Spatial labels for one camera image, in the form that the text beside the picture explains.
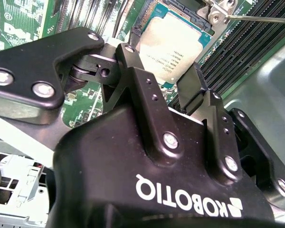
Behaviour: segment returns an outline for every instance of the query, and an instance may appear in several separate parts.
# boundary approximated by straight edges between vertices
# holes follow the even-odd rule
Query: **motherboard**
[[[285,16],[285,1],[228,2],[237,3],[234,15]],[[176,108],[176,82],[201,53],[198,62],[208,86],[223,97],[274,54],[264,53],[249,60],[248,68],[242,66],[246,59],[238,56],[249,55],[251,51],[245,52],[252,41],[249,37],[265,33],[265,25],[230,21],[223,32],[216,34],[207,18],[197,13],[204,6],[201,0],[0,0],[0,51],[80,26],[92,29],[105,42],[128,42],[134,28],[141,37],[136,48],[145,69],[154,73],[167,104]],[[285,43],[285,29],[276,24],[267,26],[272,28],[268,34],[276,38],[269,42],[265,34],[262,42],[274,50]],[[263,43],[254,47],[264,49]],[[227,62],[233,60],[238,60],[238,66],[230,68]],[[66,95],[61,116],[67,126],[74,128],[100,116],[102,110],[101,87],[89,82]]]

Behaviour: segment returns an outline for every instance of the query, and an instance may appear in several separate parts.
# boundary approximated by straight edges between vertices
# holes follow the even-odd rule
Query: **silver screw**
[[[283,191],[285,191],[285,181],[283,179],[278,179],[277,182],[280,185],[280,187],[283,189]]]
[[[33,86],[33,92],[39,97],[49,98],[55,94],[52,86],[46,83],[37,83]]]
[[[243,113],[243,112],[238,111],[237,113],[239,114],[239,116],[240,116],[240,117],[242,117],[242,118],[244,118],[244,117],[245,117],[245,115],[244,115],[244,113]]]
[[[134,53],[134,49],[133,49],[131,46],[129,46],[129,45],[126,45],[124,48],[125,48],[127,51],[130,51],[131,53]]]
[[[225,162],[226,162],[228,168],[231,171],[233,171],[233,172],[238,171],[238,165],[237,165],[236,161],[233,158],[231,158],[229,156],[226,156],[225,157]]]
[[[217,95],[216,93],[213,93],[213,95],[216,99],[220,99],[219,95]]]
[[[3,70],[0,70],[0,86],[7,86],[14,81],[14,77]]]
[[[89,32],[87,35],[93,40],[99,40],[99,37],[93,32]]]
[[[213,25],[219,24],[221,21],[221,13],[218,11],[212,12],[209,16],[210,23]]]
[[[176,149],[179,146],[177,138],[175,138],[175,136],[171,133],[165,133],[163,135],[163,140],[165,144],[171,149]]]

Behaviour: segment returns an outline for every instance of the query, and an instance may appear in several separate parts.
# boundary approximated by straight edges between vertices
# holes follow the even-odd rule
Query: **black metal bracket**
[[[178,80],[179,107],[207,128],[207,168],[223,184],[242,178],[237,142],[231,117],[218,94],[208,89],[197,63]]]
[[[115,51],[115,47],[105,44],[99,55],[86,55],[75,62],[70,75],[77,80],[94,81],[116,87],[120,80],[120,70]]]
[[[103,85],[104,112],[131,102],[149,157],[161,166],[174,164],[184,148],[154,75],[144,70],[138,52],[128,44],[117,47],[116,58],[122,77],[115,90]]]
[[[208,90],[204,76],[197,63],[177,81],[180,109],[191,115],[203,103],[203,95]]]
[[[233,108],[229,114],[236,126],[243,169],[256,178],[268,202],[285,210],[285,165],[243,111]]]
[[[232,118],[226,113],[222,99],[208,90],[203,103],[192,117],[207,127],[206,165],[210,174],[223,184],[242,178],[242,168]]]
[[[53,122],[65,98],[63,87],[70,85],[66,80],[62,85],[61,78],[69,77],[79,58],[99,54],[103,45],[91,30],[76,28],[1,51],[0,71],[12,76],[12,83],[0,85],[0,116],[35,124]],[[32,89],[36,83],[50,85],[55,93],[37,96]]]

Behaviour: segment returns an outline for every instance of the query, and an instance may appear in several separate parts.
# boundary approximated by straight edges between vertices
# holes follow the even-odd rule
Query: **robotiq logo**
[[[227,204],[226,206],[224,202],[212,200],[208,197],[202,199],[202,197],[198,194],[193,194],[190,196],[189,193],[184,190],[177,190],[175,192],[175,202],[173,202],[170,186],[166,186],[167,199],[162,199],[162,184],[156,183],[155,187],[155,185],[150,180],[142,177],[141,175],[137,174],[136,177],[138,178],[138,181],[136,183],[136,192],[144,200],[152,200],[156,196],[157,202],[160,204],[173,208],[176,208],[178,206],[185,211],[194,208],[194,210],[200,215],[204,215],[206,213],[207,215],[213,217],[229,217],[229,211],[231,216],[234,218],[242,217],[242,201],[238,198],[229,198],[231,204]],[[142,185],[148,185],[150,187],[151,191],[149,194],[143,193]],[[181,196],[183,196],[183,198],[187,198],[186,203],[180,201]]]

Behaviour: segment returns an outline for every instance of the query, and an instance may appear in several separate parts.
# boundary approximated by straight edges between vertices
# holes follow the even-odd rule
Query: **hex bolt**
[[[219,97],[219,95],[218,95],[217,93],[213,93],[213,95],[214,95],[214,97],[215,97],[216,99],[220,99],[220,97]]]
[[[285,181],[283,179],[278,179],[277,180],[279,186],[281,187],[281,189],[283,189],[283,191],[285,191]]]
[[[10,73],[0,70],[0,86],[7,86],[14,81],[13,75]]]
[[[131,52],[131,53],[134,53],[134,49],[133,49],[131,46],[129,46],[129,45],[126,45],[124,48],[125,48],[127,51],[129,51],[129,52]]]
[[[33,86],[33,92],[39,97],[49,98],[55,94],[52,86],[46,83],[37,83]]]
[[[240,117],[242,117],[242,118],[245,117],[245,115],[244,115],[244,113],[242,111],[238,111],[237,113],[239,114]]]
[[[89,32],[87,36],[93,40],[99,40],[99,37],[93,32]]]
[[[233,158],[231,158],[230,156],[226,156],[225,157],[225,162],[226,162],[227,167],[231,171],[233,171],[233,172],[238,171],[238,165],[237,165],[236,161]]]
[[[177,138],[171,133],[165,133],[163,135],[163,140],[165,144],[171,149],[176,149],[179,146]]]

